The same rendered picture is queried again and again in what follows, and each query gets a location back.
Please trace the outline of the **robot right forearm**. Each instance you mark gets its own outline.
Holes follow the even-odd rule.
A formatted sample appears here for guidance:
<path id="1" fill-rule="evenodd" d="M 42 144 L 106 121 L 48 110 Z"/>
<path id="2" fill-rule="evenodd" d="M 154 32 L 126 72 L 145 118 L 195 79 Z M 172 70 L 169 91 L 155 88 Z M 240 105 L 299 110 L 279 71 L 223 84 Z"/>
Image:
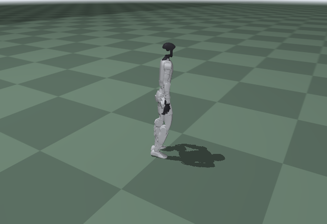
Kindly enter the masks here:
<path id="1" fill-rule="evenodd" d="M 170 104 L 170 83 L 169 82 L 166 82 L 165 83 L 165 89 L 163 89 L 164 93 L 165 93 L 165 100 L 167 101 L 166 104 Z"/>

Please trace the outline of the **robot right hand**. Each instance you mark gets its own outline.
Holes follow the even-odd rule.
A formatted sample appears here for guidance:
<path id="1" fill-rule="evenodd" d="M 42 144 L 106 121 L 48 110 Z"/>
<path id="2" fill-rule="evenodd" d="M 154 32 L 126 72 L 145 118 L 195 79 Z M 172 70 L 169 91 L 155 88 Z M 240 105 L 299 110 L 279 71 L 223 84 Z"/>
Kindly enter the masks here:
<path id="1" fill-rule="evenodd" d="M 170 106 L 169 106 L 170 104 L 166 104 L 166 103 L 167 103 L 167 101 L 165 100 L 165 107 L 163 109 L 162 115 L 167 114 L 169 112 L 169 110 L 171 109 Z"/>

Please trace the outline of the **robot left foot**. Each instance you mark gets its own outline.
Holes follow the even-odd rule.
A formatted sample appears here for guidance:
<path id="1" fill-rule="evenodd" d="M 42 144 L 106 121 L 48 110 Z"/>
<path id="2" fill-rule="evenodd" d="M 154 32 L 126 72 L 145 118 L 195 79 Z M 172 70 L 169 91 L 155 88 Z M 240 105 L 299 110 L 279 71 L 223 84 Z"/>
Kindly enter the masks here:
<path id="1" fill-rule="evenodd" d="M 166 148 L 166 146 L 161 146 L 161 148 L 160 149 L 164 149 L 164 148 Z M 152 145 L 152 147 L 151 147 L 151 150 L 155 150 L 156 149 L 156 146 L 155 145 Z"/>

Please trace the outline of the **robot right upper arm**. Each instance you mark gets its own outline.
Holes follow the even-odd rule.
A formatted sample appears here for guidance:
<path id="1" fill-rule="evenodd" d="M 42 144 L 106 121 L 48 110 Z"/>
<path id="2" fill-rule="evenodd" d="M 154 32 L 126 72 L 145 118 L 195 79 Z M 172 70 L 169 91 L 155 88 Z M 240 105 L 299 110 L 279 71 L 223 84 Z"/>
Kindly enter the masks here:
<path id="1" fill-rule="evenodd" d="M 163 85 L 165 86 L 165 83 L 169 82 L 168 79 L 170 77 L 172 65 L 169 62 L 165 62 L 163 69 L 164 69 Z"/>

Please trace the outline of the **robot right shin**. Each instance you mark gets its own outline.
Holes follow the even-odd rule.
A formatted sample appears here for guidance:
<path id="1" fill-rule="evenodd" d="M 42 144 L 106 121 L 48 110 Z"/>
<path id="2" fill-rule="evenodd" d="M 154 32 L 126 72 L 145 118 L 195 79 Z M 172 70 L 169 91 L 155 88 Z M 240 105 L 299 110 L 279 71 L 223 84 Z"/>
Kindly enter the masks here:
<path id="1" fill-rule="evenodd" d="M 157 146 L 156 146 L 155 152 L 159 153 L 159 150 L 160 150 L 161 146 L 163 145 L 163 143 L 165 142 L 167 135 L 168 135 L 168 132 L 167 132 L 166 127 L 161 127 L 159 135 L 158 135 L 158 139 L 157 139 Z"/>

